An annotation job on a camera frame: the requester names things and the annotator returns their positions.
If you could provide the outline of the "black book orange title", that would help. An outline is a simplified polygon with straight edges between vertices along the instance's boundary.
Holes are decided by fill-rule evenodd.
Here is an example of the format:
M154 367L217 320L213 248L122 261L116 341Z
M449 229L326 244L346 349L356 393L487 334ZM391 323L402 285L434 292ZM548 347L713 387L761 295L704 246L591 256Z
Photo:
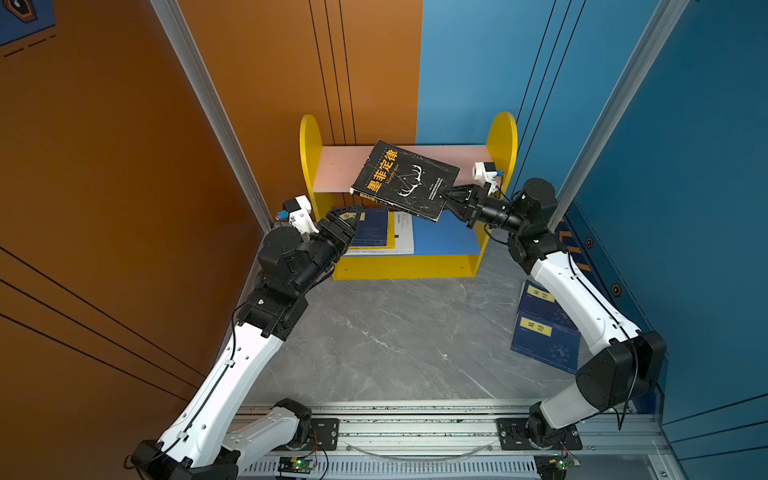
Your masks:
M437 222L460 168L379 140L350 187L354 196Z

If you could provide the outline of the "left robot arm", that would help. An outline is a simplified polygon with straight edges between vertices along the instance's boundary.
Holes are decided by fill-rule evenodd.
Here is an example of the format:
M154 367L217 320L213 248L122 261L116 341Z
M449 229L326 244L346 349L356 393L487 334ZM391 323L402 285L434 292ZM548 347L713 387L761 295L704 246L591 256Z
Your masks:
M308 307L307 294L333 273L352 243L364 210L333 209L319 221L297 208L288 225L269 231L257 252L254 288L231 316L231 335L193 399L156 440L124 462L142 479L235 479L270 451L306 445L309 407L278 401L261 419L230 433L256 379Z

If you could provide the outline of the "white La Dame book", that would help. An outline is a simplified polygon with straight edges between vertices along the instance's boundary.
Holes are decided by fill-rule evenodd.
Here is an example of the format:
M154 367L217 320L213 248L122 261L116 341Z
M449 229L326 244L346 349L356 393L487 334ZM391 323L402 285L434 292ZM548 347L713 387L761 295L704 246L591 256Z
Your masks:
M394 213L395 220L395 245L387 250L347 250L345 257L370 257L370 256L403 256L411 255L415 251L413 218L410 214L399 211Z

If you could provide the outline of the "yellow cartoon cover book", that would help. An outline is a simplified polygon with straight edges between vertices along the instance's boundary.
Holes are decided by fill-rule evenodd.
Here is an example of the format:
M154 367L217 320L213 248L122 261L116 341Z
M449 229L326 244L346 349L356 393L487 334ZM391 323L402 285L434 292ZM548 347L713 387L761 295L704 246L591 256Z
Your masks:
M388 239L387 245L384 247L349 247L351 251L366 251L366 250L387 250L393 249L395 245L395 220L394 213L389 211L389 225L388 225Z

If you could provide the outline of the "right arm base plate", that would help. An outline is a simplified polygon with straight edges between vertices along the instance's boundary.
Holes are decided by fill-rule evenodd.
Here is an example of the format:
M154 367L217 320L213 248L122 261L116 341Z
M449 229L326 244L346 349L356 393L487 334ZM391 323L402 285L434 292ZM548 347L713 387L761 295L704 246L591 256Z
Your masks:
M498 440L504 451L555 451L583 449L575 425L553 429L539 418L508 417L495 421Z

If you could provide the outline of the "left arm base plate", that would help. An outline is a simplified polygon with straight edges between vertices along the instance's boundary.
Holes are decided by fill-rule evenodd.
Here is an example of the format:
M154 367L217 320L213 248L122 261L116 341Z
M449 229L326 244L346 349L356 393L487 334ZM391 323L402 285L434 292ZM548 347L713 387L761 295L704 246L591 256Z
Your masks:
M326 452L335 451L339 440L340 420L338 418L312 418L301 424L294 438L276 451L309 451L320 447Z

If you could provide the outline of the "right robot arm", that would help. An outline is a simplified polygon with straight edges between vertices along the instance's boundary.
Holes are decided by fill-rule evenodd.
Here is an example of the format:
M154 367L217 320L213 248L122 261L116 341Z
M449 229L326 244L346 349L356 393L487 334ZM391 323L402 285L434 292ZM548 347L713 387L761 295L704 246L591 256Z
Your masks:
M553 186L527 181L511 200L491 197L487 185L442 193L445 209L468 226L482 222L507 232L511 257L563 308L592 353L574 381L529 409L522 432L536 448L560 446L576 423L622 406L656 388L667 345L611 306L577 268L567 246L549 229L558 205Z

